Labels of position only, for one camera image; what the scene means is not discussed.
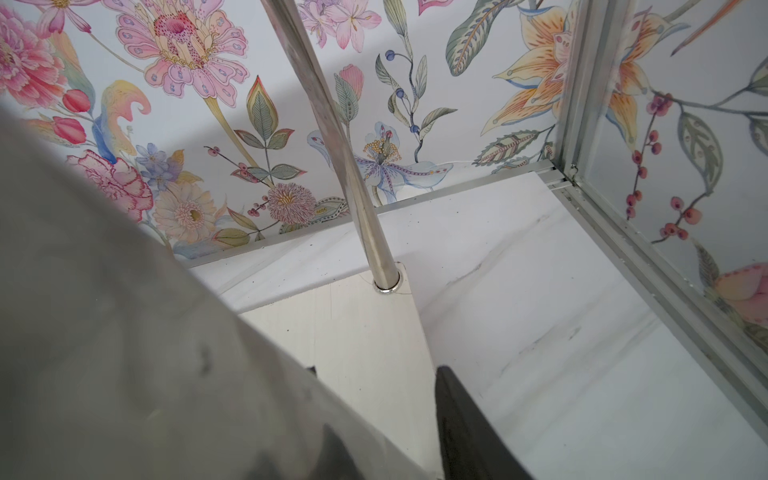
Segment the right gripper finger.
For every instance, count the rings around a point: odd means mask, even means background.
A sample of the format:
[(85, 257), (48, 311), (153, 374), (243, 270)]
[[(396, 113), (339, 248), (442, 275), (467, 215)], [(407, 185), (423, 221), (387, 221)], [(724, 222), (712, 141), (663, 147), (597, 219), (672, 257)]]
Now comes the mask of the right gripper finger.
[(448, 366), (436, 370), (437, 428), (447, 479), (529, 479)]

